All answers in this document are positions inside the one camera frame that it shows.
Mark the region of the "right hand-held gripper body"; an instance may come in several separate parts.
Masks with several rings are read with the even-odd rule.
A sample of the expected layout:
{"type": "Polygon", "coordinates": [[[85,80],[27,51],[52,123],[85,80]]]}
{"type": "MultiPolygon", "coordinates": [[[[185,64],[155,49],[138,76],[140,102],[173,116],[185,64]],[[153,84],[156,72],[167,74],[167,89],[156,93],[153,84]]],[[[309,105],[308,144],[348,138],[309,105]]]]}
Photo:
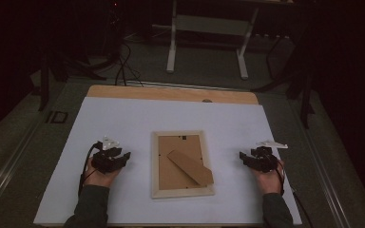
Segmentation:
{"type": "Polygon", "coordinates": [[[287,144],[282,144],[273,141],[257,142],[257,146],[261,150],[261,154],[258,157],[252,156],[257,160],[257,168],[255,170],[264,173],[275,170],[278,167],[279,159],[273,154],[273,148],[284,148],[287,149],[287,144]]]}

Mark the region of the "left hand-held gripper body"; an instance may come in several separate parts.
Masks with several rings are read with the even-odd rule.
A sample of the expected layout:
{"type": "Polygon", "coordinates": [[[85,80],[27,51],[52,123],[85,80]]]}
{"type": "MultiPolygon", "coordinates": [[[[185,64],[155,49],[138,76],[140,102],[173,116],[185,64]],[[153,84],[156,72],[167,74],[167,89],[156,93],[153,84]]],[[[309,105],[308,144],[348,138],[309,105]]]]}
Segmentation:
{"type": "Polygon", "coordinates": [[[103,174],[120,169],[122,165],[119,164],[119,156],[108,156],[110,148],[121,148],[119,144],[119,142],[114,141],[107,136],[103,136],[103,140],[101,142],[97,142],[95,145],[99,151],[93,155],[91,165],[103,174]]]}

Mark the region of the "wooden picture frame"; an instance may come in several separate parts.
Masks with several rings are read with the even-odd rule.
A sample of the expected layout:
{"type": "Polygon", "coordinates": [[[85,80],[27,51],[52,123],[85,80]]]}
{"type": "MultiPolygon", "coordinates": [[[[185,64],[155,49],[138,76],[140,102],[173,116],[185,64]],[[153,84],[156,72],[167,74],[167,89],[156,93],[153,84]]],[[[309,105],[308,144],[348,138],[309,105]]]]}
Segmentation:
{"type": "Polygon", "coordinates": [[[152,133],[152,198],[182,198],[215,194],[204,132],[152,133]]]}

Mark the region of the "person's left hand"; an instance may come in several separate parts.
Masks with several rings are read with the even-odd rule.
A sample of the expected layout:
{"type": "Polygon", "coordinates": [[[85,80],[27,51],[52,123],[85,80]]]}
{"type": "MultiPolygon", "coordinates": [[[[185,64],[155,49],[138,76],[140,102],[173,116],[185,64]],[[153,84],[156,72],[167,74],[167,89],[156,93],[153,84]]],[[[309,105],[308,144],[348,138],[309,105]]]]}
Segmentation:
{"type": "Polygon", "coordinates": [[[96,185],[110,188],[112,182],[120,174],[121,170],[116,170],[110,173],[101,173],[97,171],[92,165],[92,158],[88,159],[87,169],[85,171],[84,185],[96,185]]]}

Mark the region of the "person's right hand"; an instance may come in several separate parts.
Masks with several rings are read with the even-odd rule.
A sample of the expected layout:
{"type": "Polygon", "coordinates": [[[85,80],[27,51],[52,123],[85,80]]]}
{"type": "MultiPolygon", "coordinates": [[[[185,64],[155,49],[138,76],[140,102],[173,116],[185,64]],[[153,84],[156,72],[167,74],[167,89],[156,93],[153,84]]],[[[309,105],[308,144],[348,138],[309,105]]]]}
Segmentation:
{"type": "Polygon", "coordinates": [[[283,161],[278,161],[278,167],[274,171],[264,173],[252,169],[251,172],[255,176],[259,189],[263,195],[283,194],[283,184],[285,179],[283,161]]]}

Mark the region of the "white table mat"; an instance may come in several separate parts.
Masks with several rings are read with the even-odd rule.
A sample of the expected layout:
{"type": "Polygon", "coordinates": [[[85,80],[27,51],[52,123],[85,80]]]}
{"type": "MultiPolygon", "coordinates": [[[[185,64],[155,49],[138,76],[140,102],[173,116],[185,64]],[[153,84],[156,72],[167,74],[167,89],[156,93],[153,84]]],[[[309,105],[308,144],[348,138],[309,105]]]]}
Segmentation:
{"type": "Polygon", "coordinates": [[[69,133],[35,216],[45,226],[63,224],[77,203],[88,149],[102,137],[120,142],[131,157],[109,197],[111,225],[250,225],[262,222],[262,197],[240,152],[272,139],[260,105],[86,98],[69,133]],[[157,131],[204,134],[215,193],[152,199],[151,145],[157,131]]]}

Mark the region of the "black stand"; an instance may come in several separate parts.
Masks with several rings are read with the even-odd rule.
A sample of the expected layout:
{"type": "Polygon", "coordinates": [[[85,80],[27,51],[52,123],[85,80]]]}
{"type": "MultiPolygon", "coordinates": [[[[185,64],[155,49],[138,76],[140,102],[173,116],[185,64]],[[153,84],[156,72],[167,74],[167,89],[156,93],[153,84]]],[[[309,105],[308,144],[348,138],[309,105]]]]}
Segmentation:
{"type": "Polygon", "coordinates": [[[310,98],[315,69],[312,64],[312,58],[310,57],[310,51],[306,47],[308,34],[306,31],[303,31],[300,35],[292,35],[290,40],[295,47],[282,70],[273,79],[272,83],[252,88],[252,91],[265,92],[276,86],[289,83],[290,85],[285,95],[288,99],[294,100],[299,94],[302,94],[299,118],[302,125],[308,129],[308,114],[314,112],[310,105],[310,98]]]}
{"type": "Polygon", "coordinates": [[[102,63],[87,66],[68,56],[64,53],[50,48],[41,49],[41,73],[40,73],[40,85],[36,86],[32,91],[33,95],[40,96],[39,111],[45,109],[49,101],[49,73],[52,72],[58,81],[65,81],[67,79],[67,71],[65,66],[69,66],[88,78],[93,80],[103,80],[104,77],[95,73],[95,70],[109,67],[112,63],[112,59],[108,59],[102,63]]]}

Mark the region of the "white metal stand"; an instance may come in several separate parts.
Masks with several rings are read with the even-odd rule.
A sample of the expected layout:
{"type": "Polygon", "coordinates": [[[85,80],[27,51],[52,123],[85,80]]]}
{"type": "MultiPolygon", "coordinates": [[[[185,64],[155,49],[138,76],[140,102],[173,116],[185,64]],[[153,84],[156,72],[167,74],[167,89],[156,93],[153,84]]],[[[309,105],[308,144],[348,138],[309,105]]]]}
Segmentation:
{"type": "Polygon", "coordinates": [[[166,71],[168,73],[174,72],[177,53],[176,35],[178,30],[214,33],[222,35],[236,35],[243,38],[241,47],[236,50],[240,77],[243,80],[247,80],[249,78],[249,74],[247,72],[244,53],[252,35],[252,31],[259,14],[259,9],[255,8],[253,10],[249,21],[240,21],[178,14],[177,6],[178,0],[173,0],[171,17],[171,40],[170,48],[168,51],[166,71]]]}

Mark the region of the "metal floor rail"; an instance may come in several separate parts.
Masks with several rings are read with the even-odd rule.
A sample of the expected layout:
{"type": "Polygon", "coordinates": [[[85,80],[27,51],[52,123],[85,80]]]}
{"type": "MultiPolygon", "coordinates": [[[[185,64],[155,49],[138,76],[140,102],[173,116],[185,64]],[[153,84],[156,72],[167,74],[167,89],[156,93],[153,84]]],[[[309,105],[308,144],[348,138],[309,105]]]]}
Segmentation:
{"type": "Polygon", "coordinates": [[[37,112],[37,116],[27,128],[25,135],[18,144],[14,147],[9,159],[0,169],[0,197],[9,184],[14,175],[19,161],[24,157],[25,150],[29,146],[31,139],[39,126],[50,116],[50,107],[46,106],[44,109],[37,112]]]}
{"type": "Polygon", "coordinates": [[[296,117],[300,132],[303,135],[303,138],[305,139],[306,144],[310,150],[312,164],[316,169],[317,179],[330,208],[331,214],[335,220],[336,228],[351,228],[349,220],[343,210],[342,204],[337,197],[336,189],[334,188],[327,173],[326,167],[324,166],[323,160],[320,157],[320,151],[314,143],[311,133],[305,128],[302,120],[300,119],[300,105],[297,102],[290,102],[289,106],[296,117]]]}

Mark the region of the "black floor bracket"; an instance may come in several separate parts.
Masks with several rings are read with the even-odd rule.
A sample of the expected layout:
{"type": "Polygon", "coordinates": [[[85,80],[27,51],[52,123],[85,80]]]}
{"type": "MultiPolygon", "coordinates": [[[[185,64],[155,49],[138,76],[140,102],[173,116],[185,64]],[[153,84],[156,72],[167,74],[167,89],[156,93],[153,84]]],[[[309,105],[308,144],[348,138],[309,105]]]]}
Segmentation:
{"type": "Polygon", "coordinates": [[[47,124],[64,124],[67,121],[68,113],[63,111],[50,111],[46,118],[47,124]]]}

